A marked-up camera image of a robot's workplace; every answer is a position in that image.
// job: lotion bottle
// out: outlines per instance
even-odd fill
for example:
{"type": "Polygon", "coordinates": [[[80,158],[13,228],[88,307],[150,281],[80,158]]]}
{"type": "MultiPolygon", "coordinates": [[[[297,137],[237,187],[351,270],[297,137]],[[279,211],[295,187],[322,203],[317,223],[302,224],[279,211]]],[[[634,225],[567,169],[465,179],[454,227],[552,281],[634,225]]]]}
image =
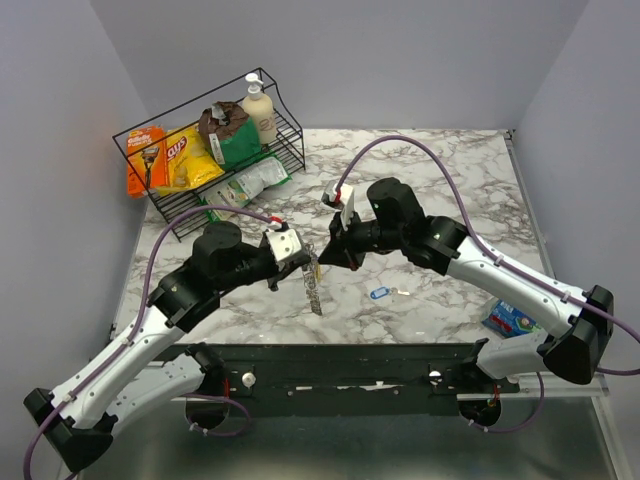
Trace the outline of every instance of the lotion bottle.
{"type": "Polygon", "coordinates": [[[262,91],[264,83],[257,74],[250,73],[244,77],[249,82],[249,95],[242,101],[242,108],[251,117],[258,130],[260,143],[271,143],[276,139],[278,128],[273,114],[273,102],[269,95],[262,91]]]}

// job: bolt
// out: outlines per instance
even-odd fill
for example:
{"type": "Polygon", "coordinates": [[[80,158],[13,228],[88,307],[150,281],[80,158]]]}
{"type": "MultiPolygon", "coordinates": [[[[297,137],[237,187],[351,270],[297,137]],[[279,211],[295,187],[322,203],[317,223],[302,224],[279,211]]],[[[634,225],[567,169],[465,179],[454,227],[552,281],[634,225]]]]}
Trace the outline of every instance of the bolt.
{"type": "Polygon", "coordinates": [[[242,384],[247,387],[247,388],[251,388],[255,385],[256,383],[256,376],[253,374],[253,372],[247,372],[244,375],[242,375],[242,384]]]}

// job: pump nozzle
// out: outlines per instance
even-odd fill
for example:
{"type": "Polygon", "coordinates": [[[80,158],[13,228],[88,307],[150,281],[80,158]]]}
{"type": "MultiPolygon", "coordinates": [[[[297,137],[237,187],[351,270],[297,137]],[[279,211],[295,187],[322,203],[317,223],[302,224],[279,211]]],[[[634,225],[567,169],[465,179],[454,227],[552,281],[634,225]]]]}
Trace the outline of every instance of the pump nozzle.
{"type": "Polygon", "coordinates": [[[253,100],[259,99],[262,96],[262,85],[264,85],[264,82],[260,80],[260,77],[258,77],[256,73],[249,73],[244,79],[249,82],[249,97],[253,100]]]}

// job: white marble surface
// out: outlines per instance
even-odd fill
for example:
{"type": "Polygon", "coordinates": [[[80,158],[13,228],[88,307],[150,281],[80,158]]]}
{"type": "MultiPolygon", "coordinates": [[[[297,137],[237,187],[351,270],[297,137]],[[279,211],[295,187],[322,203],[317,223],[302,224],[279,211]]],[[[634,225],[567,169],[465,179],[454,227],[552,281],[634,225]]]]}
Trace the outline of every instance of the white marble surface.
{"type": "MultiPolygon", "coordinates": [[[[320,203],[324,186],[339,178],[356,152],[371,140],[401,133],[430,146],[445,162],[461,191],[478,233],[498,249],[542,271],[540,255],[502,134],[458,130],[306,130],[307,170],[293,181],[263,192],[250,205],[258,212],[289,221],[321,251],[326,245],[333,211],[320,203]]],[[[366,190],[375,180],[395,176],[410,184],[425,214],[461,220],[453,196],[439,170],[408,144],[387,142],[375,147],[356,166],[349,183],[356,186],[356,210],[373,218],[366,190]]],[[[236,218],[245,241],[258,244],[263,226],[236,218]]],[[[150,204],[117,331],[135,316],[142,276],[151,247],[164,227],[150,204]]],[[[191,254],[195,234],[179,243],[167,237],[156,261],[152,286],[191,254]]],[[[474,341],[494,334],[480,324],[490,298],[481,290],[419,269],[399,253],[368,254],[357,272],[323,267],[319,285],[324,316],[311,313],[302,274],[295,272],[272,293],[266,282],[239,288],[222,308],[200,323],[184,342],[217,343],[406,343],[474,341]],[[369,297],[380,286],[396,287],[410,296],[369,297]]]]}

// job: wall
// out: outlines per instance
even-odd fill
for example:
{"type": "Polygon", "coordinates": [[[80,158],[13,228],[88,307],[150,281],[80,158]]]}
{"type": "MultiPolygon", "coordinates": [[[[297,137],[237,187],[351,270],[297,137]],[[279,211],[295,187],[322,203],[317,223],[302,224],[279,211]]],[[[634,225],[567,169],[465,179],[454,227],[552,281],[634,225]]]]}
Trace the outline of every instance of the wall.
{"type": "MultiPolygon", "coordinates": [[[[591,0],[527,109],[515,147],[557,275],[616,297],[640,329],[640,3],[591,0]]],[[[621,330],[603,364],[638,368],[621,330]]],[[[640,473],[640,382],[609,377],[627,455],[640,473]]]]}
{"type": "MultiPolygon", "coordinates": [[[[22,478],[22,407],[107,339],[143,203],[110,136],[146,116],[86,0],[0,6],[0,477],[22,478]]],[[[55,478],[47,442],[35,478],[55,478]]]]}
{"type": "Polygon", "coordinates": [[[91,0],[150,113],[262,66],[305,127],[513,128],[587,0],[91,0]]]}

